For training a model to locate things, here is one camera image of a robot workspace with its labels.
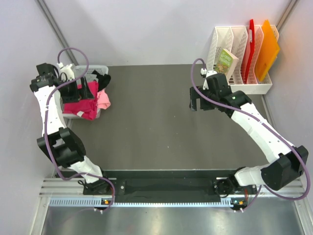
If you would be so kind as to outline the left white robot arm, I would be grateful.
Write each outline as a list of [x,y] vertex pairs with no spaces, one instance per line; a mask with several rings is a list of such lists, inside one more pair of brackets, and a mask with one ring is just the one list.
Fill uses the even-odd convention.
[[38,147],[56,169],[67,168],[83,177],[79,184],[85,194],[111,193],[112,186],[104,171],[87,157],[81,139],[67,127],[63,115],[65,105],[91,98],[85,78],[81,76],[81,83],[77,84],[73,64],[43,63],[36,68],[38,75],[31,80],[30,89],[38,101],[43,123]]

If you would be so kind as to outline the magenta t shirt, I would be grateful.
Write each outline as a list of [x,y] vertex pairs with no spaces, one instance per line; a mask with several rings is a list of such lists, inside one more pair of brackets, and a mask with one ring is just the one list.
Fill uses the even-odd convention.
[[75,103],[66,103],[63,110],[63,116],[68,118],[83,118],[94,120],[97,116],[97,93],[98,82],[92,81],[88,83],[88,87],[94,96],[94,99],[82,99]]

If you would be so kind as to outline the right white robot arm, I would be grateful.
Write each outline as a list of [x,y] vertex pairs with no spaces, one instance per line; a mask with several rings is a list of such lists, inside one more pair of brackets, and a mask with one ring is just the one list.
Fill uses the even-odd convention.
[[306,197],[311,187],[306,168],[308,150],[302,145],[294,146],[274,130],[243,91],[232,91],[224,74],[202,69],[201,76],[204,78],[203,85],[190,88],[191,110],[218,109],[225,113],[252,138],[267,160],[263,166],[238,169],[229,177],[229,190],[238,194],[246,186],[262,185],[277,195],[280,189],[305,175],[308,184],[298,199]]

